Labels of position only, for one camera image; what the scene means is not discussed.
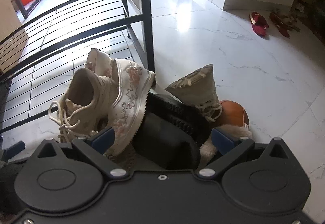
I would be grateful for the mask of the orange fur-lined boot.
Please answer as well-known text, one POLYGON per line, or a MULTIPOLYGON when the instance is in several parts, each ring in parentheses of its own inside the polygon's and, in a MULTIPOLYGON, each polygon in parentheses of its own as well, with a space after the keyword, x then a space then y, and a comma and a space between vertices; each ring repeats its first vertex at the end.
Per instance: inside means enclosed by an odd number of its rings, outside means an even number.
MULTIPOLYGON (((238 139, 244 136, 252 139, 253 134, 249 130, 249 119, 245 109, 239 103, 230 100, 223 100, 220 104, 222 113, 212 125, 212 128, 221 128, 222 131, 238 139)), ((201 161, 203 163, 211 161, 217 151, 220 150, 220 144, 214 146, 211 136, 212 133, 200 147, 201 161)))

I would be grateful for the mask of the beige laced sneaker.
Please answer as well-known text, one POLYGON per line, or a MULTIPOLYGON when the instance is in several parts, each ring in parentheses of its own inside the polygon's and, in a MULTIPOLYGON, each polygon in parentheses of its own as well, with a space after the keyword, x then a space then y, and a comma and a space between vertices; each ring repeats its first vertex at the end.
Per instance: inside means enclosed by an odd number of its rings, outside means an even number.
POLYGON ((79 136, 90 138, 98 132, 100 121, 108 118, 117 96, 117 84, 110 77, 78 69, 66 92, 48 110, 49 119, 59 127, 60 142, 71 142, 79 136))
POLYGON ((212 64, 187 74, 171 83, 165 90, 183 104, 195 107, 208 122, 215 122, 222 113, 212 64))

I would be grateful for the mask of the black metal shoe rack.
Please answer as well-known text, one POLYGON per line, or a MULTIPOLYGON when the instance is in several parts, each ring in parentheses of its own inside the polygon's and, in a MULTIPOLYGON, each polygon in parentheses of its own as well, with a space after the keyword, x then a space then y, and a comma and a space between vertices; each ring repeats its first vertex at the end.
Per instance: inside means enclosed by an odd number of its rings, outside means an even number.
POLYGON ((25 29, 19 63, 1 71, 1 133, 47 114, 81 67, 89 48, 121 58, 136 52, 155 69, 151 0, 68 0, 41 13, 25 29))

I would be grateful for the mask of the wooden cabinet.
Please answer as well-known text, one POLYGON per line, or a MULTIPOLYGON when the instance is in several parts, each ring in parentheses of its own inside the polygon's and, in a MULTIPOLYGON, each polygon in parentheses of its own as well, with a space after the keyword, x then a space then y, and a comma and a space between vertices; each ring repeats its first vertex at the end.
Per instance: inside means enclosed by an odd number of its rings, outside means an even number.
POLYGON ((20 22, 11 0, 1 0, 1 71, 8 72, 19 63, 28 41, 25 29, 16 31, 20 22))

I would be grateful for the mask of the dark red slipper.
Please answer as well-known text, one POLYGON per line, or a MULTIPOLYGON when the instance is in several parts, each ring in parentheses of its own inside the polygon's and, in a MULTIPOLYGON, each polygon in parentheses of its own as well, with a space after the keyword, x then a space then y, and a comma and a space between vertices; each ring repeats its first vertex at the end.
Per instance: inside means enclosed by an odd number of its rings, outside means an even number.
POLYGON ((249 14, 249 19, 251 21, 253 31, 260 37, 266 37, 267 29, 269 28, 267 20, 258 12, 251 12, 249 14))
POLYGON ((290 37, 290 34, 288 32, 289 30, 288 26, 282 22, 279 16, 277 16, 274 12, 271 12, 269 15, 269 19, 276 26, 276 28, 278 29, 281 35, 283 35, 286 38, 290 37))

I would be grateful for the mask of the black rubber shoe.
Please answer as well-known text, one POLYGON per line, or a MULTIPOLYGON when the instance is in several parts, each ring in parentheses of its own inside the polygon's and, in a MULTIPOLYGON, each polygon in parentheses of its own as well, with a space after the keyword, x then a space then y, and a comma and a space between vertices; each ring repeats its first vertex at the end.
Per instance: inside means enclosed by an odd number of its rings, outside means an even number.
POLYGON ((211 127, 200 112, 169 95, 149 93, 132 145, 136 153, 166 170, 195 170, 211 127))

